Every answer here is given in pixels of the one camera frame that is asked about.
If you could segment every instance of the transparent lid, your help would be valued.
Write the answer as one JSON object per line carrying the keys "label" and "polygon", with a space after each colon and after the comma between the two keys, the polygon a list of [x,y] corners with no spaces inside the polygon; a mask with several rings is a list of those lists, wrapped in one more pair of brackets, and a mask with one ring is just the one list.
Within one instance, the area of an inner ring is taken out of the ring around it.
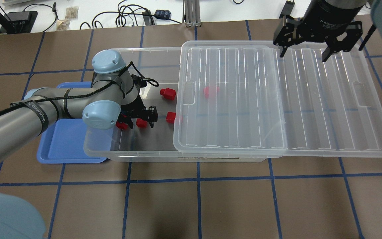
{"label": "transparent lid", "polygon": [[189,41],[174,146],[181,152],[382,157],[382,108],[364,55],[325,44]]}

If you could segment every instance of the power cord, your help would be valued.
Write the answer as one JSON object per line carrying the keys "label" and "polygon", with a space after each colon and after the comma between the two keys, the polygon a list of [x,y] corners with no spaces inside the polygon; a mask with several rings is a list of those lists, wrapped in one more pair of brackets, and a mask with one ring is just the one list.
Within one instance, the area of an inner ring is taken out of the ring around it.
{"label": "power cord", "polygon": [[81,26],[79,27],[79,30],[82,30],[82,26],[83,26],[84,24],[88,25],[89,29],[91,29],[91,25],[89,25],[89,23],[87,23],[87,22],[83,22],[83,23],[81,24]]}
{"label": "power cord", "polygon": [[[82,23],[80,28],[79,29],[82,29],[82,26],[84,24],[87,24],[90,28],[97,28],[97,25],[96,25],[96,18],[102,14],[106,14],[106,13],[117,13],[118,16],[115,18],[115,24],[116,24],[116,27],[123,27],[123,26],[126,26],[126,17],[129,17],[132,22],[133,20],[135,19],[135,25],[137,26],[138,25],[138,21],[137,21],[137,18],[136,18],[136,15],[141,15],[141,16],[150,16],[150,20],[151,20],[151,23],[152,24],[155,24],[154,22],[154,19],[152,17],[156,17],[155,15],[153,14],[150,14],[150,11],[146,8],[144,8],[143,6],[140,6],[140,5],[137,5],[137,4],[129,4],[129,5],[122,5],[121,4],[123,2],[125,2],[126,0],[122,0],[120,3],[118,3],[117,5],[117,12],[114,12],[114,11],[106,11],[106,12],[100,12],[98,13],[97,15],[95,15],[95,17],[92,19],[91,21],[91,24],[89,23]],[[143,9],[144,10],[144,13],[135,13],[137,10],[139,9]],[[163,19],[163,20],[170,20],[170,21],[173,21],[175,23],[179,23],[181,24],[181,22],[179,21],[176,21],[176,20],[173,20],[173,19],[170,19],[170,18],[166,18],[166,19]]]}
{"label": "power cord", "polygon": [[42,3],[34,3],[34,4],[30,4],[30,5],[26,6],[26,7],[23,9],[23,12],[25,12],[26,9],[27,9],[28,7],[30,7],[30,6],[46,6],[46,7],[49,7],[49,8],[52,9],[52,11],[53,11],[53,12],[55,13],[55,15],[56,15],[56,17],[55,17],[53,23],[51,23],[51,25],[50,25],[49,27],[47,27],[47,29],[43,30],[42,32],[46,32],[48,29],[50,29],[50,28],[57,22],[57,20],[59,19],[59,18],[58,18],[58,14],[57,14],[57,9],[56,9],[56,6],[57,6],[57,3],[56,3],[56,2],[54,2],[53,6],[49,6],[49,5],[47,5],[47,4],[42,4]]}
{"label": "power cord", "polygon": [[94,23],[100,23],[101,28],[104,28],[104,27],[103,27],[103,24],[101,24],[100,21],[95,21]]}

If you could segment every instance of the cable strap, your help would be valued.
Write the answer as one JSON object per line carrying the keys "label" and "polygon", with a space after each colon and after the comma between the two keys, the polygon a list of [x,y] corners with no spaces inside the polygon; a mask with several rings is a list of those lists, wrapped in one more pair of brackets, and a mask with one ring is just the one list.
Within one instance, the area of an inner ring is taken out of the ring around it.
{"label": "cable strap", "polygon": [[26,107],[28,107],[30,110],[32,110],[39,118],[41,121],[41,133],[47,130],[49,122],[48,122],[48,115],[45,113],[45,111],[34,101],[34,100],[29,100],[26,102],[21,102],[23,103]]}

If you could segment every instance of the table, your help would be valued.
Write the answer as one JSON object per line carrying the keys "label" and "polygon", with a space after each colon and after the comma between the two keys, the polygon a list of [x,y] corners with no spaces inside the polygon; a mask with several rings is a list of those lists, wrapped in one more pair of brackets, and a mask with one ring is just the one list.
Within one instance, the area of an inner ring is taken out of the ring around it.
{"label": "table", "polygon": [[[365,28],[369,16],[358,16]],[[90,80],[113,47],[272,40],[278,19],[0,35],[0,109],[28,89]],[[364,51],[382,103],[382,41]],[[0,165],[0,192],[34,205],[57,238],[382,238],[382,159],[42,165],[39,137]]]}

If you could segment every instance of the black cable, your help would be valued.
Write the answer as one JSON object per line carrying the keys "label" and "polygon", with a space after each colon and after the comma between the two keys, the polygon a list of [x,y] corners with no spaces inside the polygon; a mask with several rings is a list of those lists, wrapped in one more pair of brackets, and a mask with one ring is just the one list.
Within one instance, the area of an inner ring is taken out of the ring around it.
{"label": "black cable", "polygon": [[89,23],[87,23],[87,22],[83,22],[83,23],[81,24],[81,26],[79,27],[79,30],[82,29],[82,26],[83,26],[84,24],[88,25],[88,27],[91,29],[91,25],[89,25]]}
{"label": "black cable", "polygon": [[55,13],[56,17],[55,17],[55,20],[53,21],[53,23],[51,23],[51,25],[49,27],[47,27],[47,29],[43,30],[42,32],[46,32],[48,29],[50,29],[56,22],[57,20],[59,19],[58,18],[58,14],[57,14],[57,9],[56,9],[56,6],[57,6],[57,3],[54,2],[53,6],[49,6],[47,4],[42,4],[42,3],[34,3],[34,4],[30,4],[28,6],[26,6],[24,9],[23,9],[23,12],[26,11],[26,9],[30,6],[46,6],[46,7],[49,7],[50,9],[52,9],[52,11]]}
{"label": "black cable", "polygon": [[125,19],[125,23],[123,24],[123,18],[121,19],[121,22],[122,22],[122,26],[125,26],[126,25],[126,17],[123,16],[126,8],[129,8],[129,10],[131,10],[131,12],[133,13],[134,15],[134,18],[135,18],[135,24],[136,26],[138,26],[138,21],[137,21],[137,17],[136,17],[136,14],[135,14],[135,11],[138,10],[138,9],[135,9],[135,10],[132,10],[132,8],[130,6],[121,6],[120,9],[119,9],[119,16],[122,16],[124,19]]}
{"label": "black cable", "polygon": [[109,86],[111,86],[112,84],[115,84],[116,82],[114,81],[110,81],[107,85],[91,92],[91,93],[88,93],[88,94],[82,94],[82,95],[73,95],[73,96],[62,96],[62,97],[53,97],[53,98],[47,98],[47,99],[41,99],[41,100],[35,100],[36,103],[40,103],[40,102],[46,102],[46,101],[52,101],[52,100],[71,100],[71,99],[79,99],[79,98],[86,98],[86,97],[90,97],[91,95],[94,95],[94,94],[97,94],[97,93],[100,93],[101,91],[109,88]]}
{"label": "black cable", "polygon": [[49,8],[53,8],[52,6],[49,6],[49,5],[46,5],[46,4],[42,4],[42,3],[34,3],[34,4],[30,4],[29,6],[26,6],[24,9],[23,9],[23,12],[26,11],[26,9],[30,6],[35,6],[35,5],[39,5],[39,6],[46,6],[46,7],[49,7]]}
{"label": "black cable", "polygon": [[4,9],[1,7],[0,5],[0,9],[3,11],[3,13],[7,16],[8,20],[10,20],[10,23],[11,25],[13,24],[13,21],[11,20],[11,18],[9,17],[9,15],[7,15],[7,13],[4,11]]}
{"label": "black cable", "polygon": [[0,111],[0,116],[1,116],[1,115],[5,115],[6,113],[10,113],[10,112],[12,112],[13,110],[17,110],[17,109],[19,109],[19,108],[21,108],[21,107],[23,107],[23,106],[24,106],[24,105],[22,105],[22,104],[14,104],[14,105],[12,105],[12,106],[6,108],[6,109],[1,110],[1,111]]}
{"label": "black cable", "polygon": [[[155,15],[152,15],[152,14],[141,14],[141,13],[133,13],[133,14],[136,14],[136,15],[141,15],[141,16],[152,16],[152,17],[155,17]],[[179,21],[175,21],[173,19],[160,19],[160,20],[169,20],[169,21],[173,21],[175,23],[179,23],[181,24]]]}
{"label": "black cable", "polygon": [[[144,8],[143,6],[140,6],[140,5],[137,5],[137,4],[129,4],[129,5],[127,5],[127,7],[129,7],[129,8],[130,8],[131,6],[136,6],[136,7],[138,7],[138,9],[135,9],[134,11],[132,11],[134,14],[135,14],[135,11],[136,11],[136,10],[144,9],[144,11],[146,12],[145,15],[148,15],[148,16],[153,17],[153,15],[150,14],[150,11],[149,11],[148,9]],[[153,18],[150,18],[150,20],[151,20],[151,24],[155,25]]]}
{"label": "black cable", "polygon": [[135,67],[135,64],[133,62],[130,62],[129,65],[127,66],[127,68],[129,68],[131,66],[135,69],[135,71],[139,74],[139,76],[143,78],[143,80],[145,80],[146,82],[148,82],[152,86],[159,87],[160,84],[156,80],[151,79],[151,78],[145,78],[141,74],[141,72],[138,71],[138,69]]}
{"label": "black cable", "polygon": [[119,8],[119,6],[123,3],[123,2],[125,2],[126,0],[123,0],[123,1],[121,1],[118,5],[117,5],[117,10],[118,11],[120,11],[120,8]]}
{"label": "black cable", "polygon": [[91,26],[94,27],[95,19],[96,19],[99,15],[106,14],[106,13],[117,13],[117,14],[118,14],[119,12],[112,12],[112,11],[100,12],[100,13],[98,13],[97,15],[95,15],[95,17],[92,19],[92,21],[91,21]]}
{"label": "black cable", "polygon": [[58,19],[58,16],[56,15],[56,18],[54,19],[53,23],[51,23],[51,25],[47,27],[47,29],[43,30],[42,32],[46,32],[48,29],[50,29],[56,23],[57,19]]}
{"label": "black cable", "polygon": [[101,28],[104,28],[100,21],[95,21],[95,23],[100,23]]}

